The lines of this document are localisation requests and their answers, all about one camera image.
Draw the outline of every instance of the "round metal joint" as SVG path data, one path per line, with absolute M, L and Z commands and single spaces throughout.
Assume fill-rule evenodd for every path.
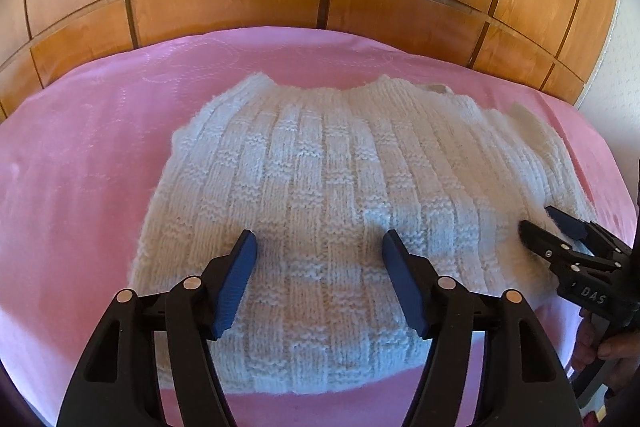
M 438 279 L 438 286 L 440 286 L 440 288 L 442 288 L 443 290 L 452 290 L 456 287 L 456 281 L 455 279 L 452 279 L 451 277 L 447 277 L 445 275 L 444 277 L 440 277 Z
M 201 284 L 202 284 L 202 280 L 200 279 L 200 277 L 194 276 L 194 277 L 189 277 L 188 279 L 185 279 L 184 282 L 182 283 L 182 286 L 184 286 L 186 290 L 195 290 L 199 288 Z
M 116 301 L 124 304 L 125 302 L 129 302 L 132 297 L 133 292 L 131 290 L 122 290 L 116 295 Z
M 507 292 L 507 300 L 514 304 L 519 304 L 522 302 L 522 293 L 517 290 L 509 290 Z

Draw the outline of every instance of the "human hand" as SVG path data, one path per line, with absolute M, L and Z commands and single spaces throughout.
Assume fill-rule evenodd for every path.
M 640 331 L 615 335 L 596 349 L 593 347 L 596 330 L 591 324 L 591 313 L 583 309 L 580 316 L 584 318 L 575 337 L 571 366 L 576 371 L 582 371 L 596 357 L 601 360 L 618 360 L 604 382 L 614 393 L 618 393 L 631 381 L 640 364 Z

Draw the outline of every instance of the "pink fabric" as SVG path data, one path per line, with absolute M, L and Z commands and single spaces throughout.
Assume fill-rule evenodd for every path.
M 84 344 L 126 286 L 172 132 L 254 71 L 281 84 L 341 88 L 386 73 L 447 84 L 483 107 L 520 102 L 564 139 L 599 222 L 633 240 L 632 200 L 604 140 L 573 107 L 528 87 L 369 39 L 293 28 L 216 32 L 97 60 L 0 126 L 0 359 L 52 423 Z M 575 309 L 555 299 L 538 313 L 566 360 Z M 480 360 L 476 346 L 460 425 L 472 410 Z M 241 427 L 388 427 L 402 423 L 419 375 L 346 393 L 230 396 L 229 403 Z M 168 420 L 180 424 L 175 394 L 163 397 Z

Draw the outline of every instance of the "knitted fabric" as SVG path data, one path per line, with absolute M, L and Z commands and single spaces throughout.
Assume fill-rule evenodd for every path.
M 518 239 L 544 207 L 593 219 L 556 132 L 528 110 L 383 76 L 350 90 L 278 86 L 256 74 L 175 132 L 130 286 L 167 291 L 226 255 L 243 229 L 258 261 L 233 327 L 210 344 L 227 393 L 325 393 L 424 363 L 382 262 L 409 252 L 469 290 L 554 292 Z M 159 374 L 171 385 L 166 345 Z

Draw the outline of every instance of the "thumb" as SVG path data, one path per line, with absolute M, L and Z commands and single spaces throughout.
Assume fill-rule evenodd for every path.
M 620 333 L 607 339 L 598 348 L 601 360 L 633 359 L 640 357 L 640 331 Z

